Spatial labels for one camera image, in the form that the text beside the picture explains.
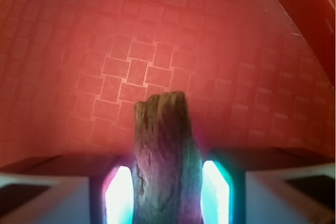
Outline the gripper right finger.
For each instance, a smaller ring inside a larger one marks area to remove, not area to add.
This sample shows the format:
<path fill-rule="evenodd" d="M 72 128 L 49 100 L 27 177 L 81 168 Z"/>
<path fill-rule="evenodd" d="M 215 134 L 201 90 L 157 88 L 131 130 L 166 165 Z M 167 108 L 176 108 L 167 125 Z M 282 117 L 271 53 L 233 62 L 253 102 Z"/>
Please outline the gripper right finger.
<path fill-rule="evenodd" d="M 335 223 L 335 160 L 303 148 L 215 148 L 201 209 L 205 223 Z"/>

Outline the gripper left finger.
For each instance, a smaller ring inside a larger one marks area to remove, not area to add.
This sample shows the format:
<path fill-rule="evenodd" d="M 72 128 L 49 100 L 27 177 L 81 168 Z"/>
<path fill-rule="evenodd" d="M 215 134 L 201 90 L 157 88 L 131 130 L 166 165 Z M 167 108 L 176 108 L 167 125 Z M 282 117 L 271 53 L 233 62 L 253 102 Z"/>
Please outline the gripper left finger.
<path fill-rule="evenodd" d="M 1 223 L 131 223 L 131 172 L 115 155 L 31 157 L 1 168 Z"/>

